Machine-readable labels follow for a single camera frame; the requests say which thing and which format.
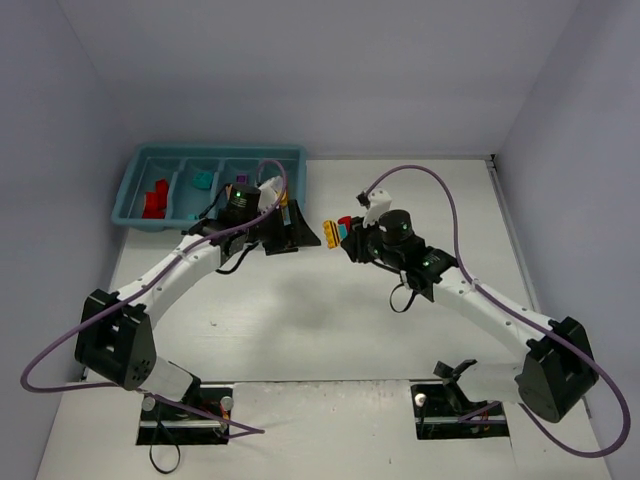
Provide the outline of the red long lego brick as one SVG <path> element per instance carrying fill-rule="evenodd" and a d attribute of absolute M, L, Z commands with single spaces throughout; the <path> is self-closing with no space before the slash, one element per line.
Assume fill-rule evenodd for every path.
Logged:
<path fill-rule="evenodd" d="M 344 216 L 338 220 L 338 223 L 340 225 L 345 225 L 347 228 L 349 228 L 351 225 L 351 220 L 352 220 L 351 216 Z"/>

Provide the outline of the red round flower lego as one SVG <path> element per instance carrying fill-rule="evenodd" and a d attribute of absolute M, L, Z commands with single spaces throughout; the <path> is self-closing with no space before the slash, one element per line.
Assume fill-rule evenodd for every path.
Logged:
<path fill-rule="evenodd" d="M 147 191 L 144 195 L 143 219 L 164 219 L 167 207 L 167 195 L 158 191 Z"/>

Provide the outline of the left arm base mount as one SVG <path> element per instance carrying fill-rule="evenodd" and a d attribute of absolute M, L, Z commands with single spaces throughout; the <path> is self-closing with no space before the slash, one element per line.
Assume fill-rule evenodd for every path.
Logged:
<path fill-rule="evenodd" d="M 233 387 L 205 385 L 197 409 L 219 417 L 230 417 L 233 408 Z M 218 420 L 196 415 L 144 396 L 137 427 L 138 446 L 211 446 L 227 445 L 230 427 Z"/>

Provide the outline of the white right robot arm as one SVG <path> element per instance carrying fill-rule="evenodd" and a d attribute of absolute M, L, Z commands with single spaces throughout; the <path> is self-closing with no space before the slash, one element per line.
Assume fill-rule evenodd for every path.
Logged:
<path fill-rule="evenodd" d="M 467 279 L 453 256 L 414 233 L 407 211 L 391 210 L 371 225 L 361 217 L 342 221 L 348 229 L 340 246 L 352 262 L 378 264 L 398 275 L 413 298 L 456 312 L 512 354 L 507 363 L 436 364 L 435 376 L 460 409 L 491 401 L 521 403 L 557 423 L 598 381 L 595 370 L 572 351 L 592 353 L 578 321 L 549 319 Z"/>

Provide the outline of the red small lego brick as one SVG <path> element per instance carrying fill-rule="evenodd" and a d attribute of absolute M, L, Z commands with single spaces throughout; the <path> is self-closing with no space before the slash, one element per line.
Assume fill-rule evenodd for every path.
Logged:
<path fill-rule="evenodd" d="M 157 194 L 166 195 L 168 193 L 168 190 L 169 190 L 169 183 L 167 182 L 166 179 L 160 179 L 155 182 L 155 192 Z"/>

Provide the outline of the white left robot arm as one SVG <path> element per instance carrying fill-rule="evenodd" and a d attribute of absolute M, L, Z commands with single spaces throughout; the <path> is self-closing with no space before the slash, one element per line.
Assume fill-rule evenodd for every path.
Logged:
<path fill-rule="evenodd" d="M 197 406 L 200 379 L 156 352 L 153 333 L 159 320 L 202 278 L 222 272 L 232 257 L 244 258 L 251 246 L 276 255 L 320 243 L 297 201 L 279 188 L 233 184 L 216 216 L 202 216 L 144 275 L 115 292 L 97 289 L 89 295 L 75 359 L 127 391 Z"/>

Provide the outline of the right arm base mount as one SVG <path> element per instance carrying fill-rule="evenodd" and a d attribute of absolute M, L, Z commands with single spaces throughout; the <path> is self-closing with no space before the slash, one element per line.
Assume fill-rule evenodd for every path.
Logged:
<path fill-rule="evenodd" d="M 462 373 L 477 363 L 465 360 L 455 368 L 438 362 L 439 382 L 412 383 L 410 393 L 419 441 L 508 438 L 509 427 L 501 404 L 472 402 L 457 384 Z"/>

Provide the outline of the yellow striped lego brick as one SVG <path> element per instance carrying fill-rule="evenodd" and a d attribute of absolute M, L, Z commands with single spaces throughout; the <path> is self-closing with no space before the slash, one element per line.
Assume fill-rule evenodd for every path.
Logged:
<path fill-rule="evenodd" d="M 328 248 L 337 248 L 341 242 L 338 224 L 333 220 L 325 220 L 322 224 L 322 227 Z"/>

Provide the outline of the teal round lego piece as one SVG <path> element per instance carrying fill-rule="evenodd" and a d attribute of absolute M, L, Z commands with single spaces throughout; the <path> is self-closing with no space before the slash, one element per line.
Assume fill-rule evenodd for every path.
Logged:
<path fill-rule="evenodd" d="M 199 190 L 209 190 L 213 183 L 213 174 L 208 171 L 201 171 L 194 175 L 192 185 Z"/>

